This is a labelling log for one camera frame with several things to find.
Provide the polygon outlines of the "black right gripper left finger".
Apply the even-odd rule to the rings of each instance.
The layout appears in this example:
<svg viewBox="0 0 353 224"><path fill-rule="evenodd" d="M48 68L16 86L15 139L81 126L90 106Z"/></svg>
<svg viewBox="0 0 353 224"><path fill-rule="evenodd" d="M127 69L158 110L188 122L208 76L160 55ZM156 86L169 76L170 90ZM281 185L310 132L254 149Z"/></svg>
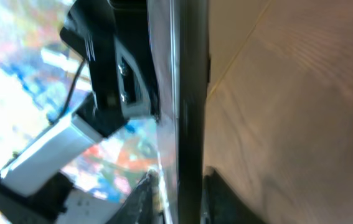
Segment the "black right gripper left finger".
<svg viewBox="0 0 353 224"><path fill-rule="evenodd" d="M158 173L145 173L106 224L163 224Z"/></svg>

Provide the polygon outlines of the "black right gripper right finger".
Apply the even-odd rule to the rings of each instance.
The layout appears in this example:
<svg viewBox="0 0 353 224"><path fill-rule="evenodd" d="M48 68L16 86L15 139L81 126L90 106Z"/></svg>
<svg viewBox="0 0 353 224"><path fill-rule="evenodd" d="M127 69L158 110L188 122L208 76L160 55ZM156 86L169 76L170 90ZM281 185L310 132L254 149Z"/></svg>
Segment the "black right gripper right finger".
<svg viewBox="0 0 353 224"><path fill-rule="evenodd" d="M265 224L214 167L204 169L202 186L201 224Z"/></svg>

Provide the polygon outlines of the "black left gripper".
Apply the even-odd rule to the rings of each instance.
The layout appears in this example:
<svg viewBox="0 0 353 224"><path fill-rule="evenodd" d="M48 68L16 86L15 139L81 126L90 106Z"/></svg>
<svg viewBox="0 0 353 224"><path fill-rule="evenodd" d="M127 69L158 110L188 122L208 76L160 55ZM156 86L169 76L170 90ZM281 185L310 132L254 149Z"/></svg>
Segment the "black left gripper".
<svg viewBox="0 0 353 224"><path fill-rule="evenodd" d="M113 1L112 10L107 1L76 0L60 30L90 72L92 93L77 114L103 137L124 126L125 118L159 116L147 1Z"/></svg>

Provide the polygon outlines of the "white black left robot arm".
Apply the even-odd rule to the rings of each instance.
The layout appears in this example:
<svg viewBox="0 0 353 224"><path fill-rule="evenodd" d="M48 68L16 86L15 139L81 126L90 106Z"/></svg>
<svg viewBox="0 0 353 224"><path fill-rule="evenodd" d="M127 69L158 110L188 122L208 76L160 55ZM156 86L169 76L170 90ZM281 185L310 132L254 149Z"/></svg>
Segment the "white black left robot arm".
<svg viewBox="0 0 353 224"><path fill-rule="evenodd" d="M77 0L60 38L88 67L92 92L74 112L61 112L0 170L0 212L11 223L152 223L152 173L116 206L78 191L60 172L128 121L158 117L148 4Z"/></svg>

